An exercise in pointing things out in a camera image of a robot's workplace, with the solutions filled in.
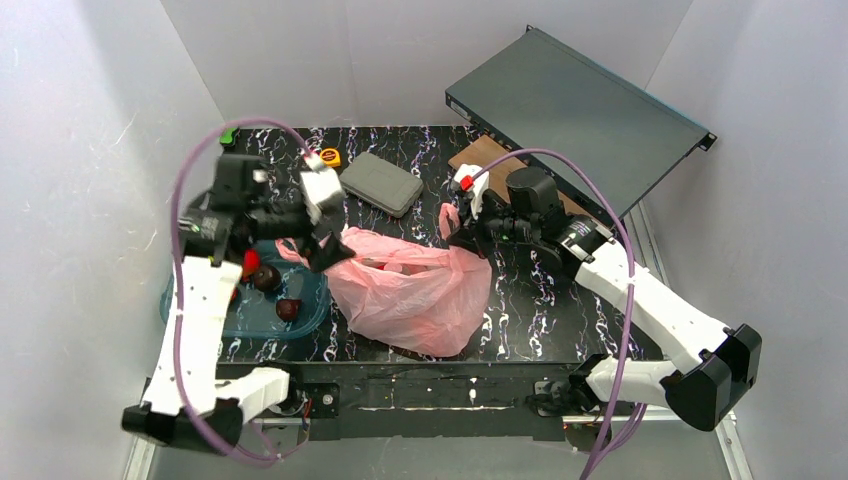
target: pink plastic bag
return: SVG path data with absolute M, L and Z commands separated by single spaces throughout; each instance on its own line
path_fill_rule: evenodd
M 443 204 L 442 238 L 456 208 Z M 341 235 L 356 257 L 325 273 L 330 293 L 350 330 L 365 337 L 437 357 L 459 354 L 483 323 L 492 267 L 467 250 L 422 247 L 352 227 Z M 282 240 L 280 255 L 302 262 Z

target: gray floor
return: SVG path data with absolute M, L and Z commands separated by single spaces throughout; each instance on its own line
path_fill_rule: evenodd
M 291 428 L 273 435 L 281 449 L 294 444 Z M 245 445 L 261 451 L 250 432 Z M 231 459 L 157 449 L 150 478 L 223 479 L 421 479 L 534 480 L 577 478 L 586 455 L 567 443 L 524 438 L 356 439 L 313 442 L 269 470 Z M 645 422 L 631 442 L 607 457 L 593 479 L 729 479 L 715 433 L 698 432 L 679 421 Z

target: wire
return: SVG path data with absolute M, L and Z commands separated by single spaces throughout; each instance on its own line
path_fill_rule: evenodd
M 186 156 L 185 161 L 180 167 L 179 172 L 177 173 L 177 180 L 174 184 L 174 194 L 171 198 L 171 255 L 174 260 L 174 288 L 177 293 L 177 316 L 174 322 L 174 377 L 177 384 L 177 391 L 180 394 L 180 399 L 183 402 L 184 410 L 186 412 L 186 416 L 188 416 L 194 428 L 200 434 L 200 436 L 206 440 L 206 442 L 215 450 L 217 450 L 222 455 L 232 456 L 236 460 L 245 463 L 247 465 L 253 465 L 260 468 L 269 468 L 279 459 L 284 458 L 283 456 L 276 453 L 276 451 L 272 448 L 269 450 L 274 453 L 273 456 L 264 456 L 257 455 L 255 453 L 249 452 L 242 447 L 234 448 L 232 445 L 227 443 L 226 440 L 221 438 L 217 432 L 204 420 L 200 417 L 194 407 L 191 405 L 188 399 L 188 393 L 185 389 L 185 384 L 183 383 L 183 369 L 180 362 L 180 342 L 182 340 L 182 329 L 183 329 L 183 307 L 185 305 L 185 297 L 183 296 L 183 267 L 182 267 L 182 252 L 180 249 L 180 240 L 179 240 L 179 207 L 180 207 L 180 199 L 182 197 L 183 185 L 185 184 L 185 179 L 188 176 L 191 168 L 195 163 L 200 159 L 200 155 L 203 151 L 214 142 L 217 138 L 224 133 L 225 130 L 229 128 L 240 128 L 247 125 L 256 125 L 256 124 L 265 124 L 272 125 L 274 127 L 280 128 L 297 141 L 298 145 L 302 149 L 303 155 L 308 155 L 310 153 L 309 147 L 306 145 L 306 141 L 301 137 L 293 128 L 285 125 L 283 123 L 278 122 L 272 118 L 267 117 L 249 117 L 243 118 L 240 120 L 233 120 L 226 122 L 224 125 L 213 129 L 211 132 L 206 134 L 203 140 L 200 141 Z M 262 429 L 256 429 L 263 443 L 270 442 L 267 436 L 262 432 Z M 285 454 L 286 456 L 290 455 L 294 452 L 289 452 Z
M 598 190 L 598 187 L 596 187 L 595 184 L 592 183 L 589 177 L 585 173 L 583 173 L 583 171 L 580 170 L 580 168 L 574 162 L 566 158 L 564 155 L 554 152 L 553 150 L 548 150 L 546 148 L 522 148 L 520 150 L 509 152 L 506 155 L 493 161 L 492 163 L 486 165 L 479 172 L 474 174 L 474 176 L 471 178 L 472 181 L 476 180 L 478 177 L 480 177 L 480 175 L 483 175 L 492 168 L 495 168 L 507 159 L 518 157 L 521 155 L 548 155 L 550 157 L 556 158 L 557 160 L 561 161 L 566 166 L 568 166 L 568 168 L 574 171 L 574 173 L 577 174 L 577 176 L 580 177 L 581 180 L 583 180 L 583 183 L 585 183 L 586 186 L 589 187 L 589 190 L 591 190 L 592 193 L 595 194 L 595 197 L 597 197 L 598 201 L 601 202 L 601 205 L 604 207 L 604 210 L 606 210 L 609 216 L 612 218 L 613 224 L 615 225 L 615 228 L 618 231 L 619 235 L 621 235 L 621 243 L 624 245 L 624 251 L 627 255 L 627 274 L 632 279 L 633 276 L 636 274 L 636 261 L 633 256 L 633 245 L 630 242 L 630 237 L 627 235 L 627 230 L 625 230 L 624 225 L 622 225 L 621 220 L 618 219 L 618 215 L 615 214 L 615 211 L 613 211 L 609 202 Z M 621 327 L 621 342 L 619 342 L 620 346 L 618 351 L 618 365 L 616 365 L 615 378 L 613 379 L 612 389 L 610 391 L 610 398 L 608 403 L 608 405 L 613 406 L 618 400 L 618 394 L 621 390 L 621 378 L 624 375 L 624 364 L 627 360 L 627 347 L 630 344 L 630 320 L 633 316 L 633 292 L 634 285 L 631 282 L 630 285 L 627 286 L 627 302 L 624 306 L 624 324 Z M 610 430 L 614 410 L 613 408 L 607 408 L 607 411 L 604 412 L 604 420 L 601 422 L 601 430 L 598 433 L 598 438 L 597 440 L 595 440 L 595 444 L 592 446 L 592 452 L 589 454 L 589 459 L 586 461 L 586 466 L 583 469 L 583 473 L 580 474 L 580 480 L 585 480 L 589 478 L 589 475 L 591 475 L 595 467 L 598 466 L 598 464 L 601 462 L 601 460 L 604 459 L 604 457 L 606 457 L 607 454 L 623 445 L 624 442 L 626 442 L 630 439 L 630 437 L 633 436 L 636 431 L 636 428 L 638 428 L 639 423 L 642 420 L 642 416 L 644 416 L 644 412 L 642 412 L 641 415 L 639 414 L 642 407 L 643 405 L 641 404 L 637 405 L 637 409 L 634 410 L 633 415 L 631 415 L 630 419 L 627 421 L 627 424 L 625 424 L 625 426 L 622 428 L 622 431 L 625 433 L 625 435 L 617 435 L 616 438 L 614 438 L 610 442 L 607 448 L 603 448 L 604 438 L 606 437 L 607 432 Z

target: gray case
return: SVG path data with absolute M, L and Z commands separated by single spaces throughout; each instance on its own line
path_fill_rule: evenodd
M 424 190 L 420 178 L 368 152 L 354 158 L 339 179 L 348 192 L 398 218 Z

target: black marble table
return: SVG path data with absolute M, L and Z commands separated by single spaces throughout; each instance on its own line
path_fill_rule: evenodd
M 424 192 L 400 220 L 348 196 L 344 218 L 334 227 L 359 226 L 427 246 L 445 247 L 438 234 L 438 211 L 451 202 L 448 160 L 480 133 L 472 127 L 379 127 L 301 129 L 310 148 L 333 147 L 342 154 L 340 173 L 350 159 L 371 152 L 424 181 Z M 276 129 L 242 130 L 237 153 L 259 154 L 275 166 L 275 194 L 290 198 L 292 174 L 303 168 L 297 145 Z M 491 259 L 492 288 L 482 325 L 456 357 L 437 359 L 369 340 L 348 330 L 334 306 L 312 335 L 291 341 L 224 338 L 221 362 L 265 360 L 310 362 L 553 361 L 580 363 L 587 355 L 615 353 L 622 315 L 592 292 L 557 272 L 543 270 L 529 249 L 498 248 Z M 641 331 L 632 331 L 635 358 L 660 359 L 659 348 Z

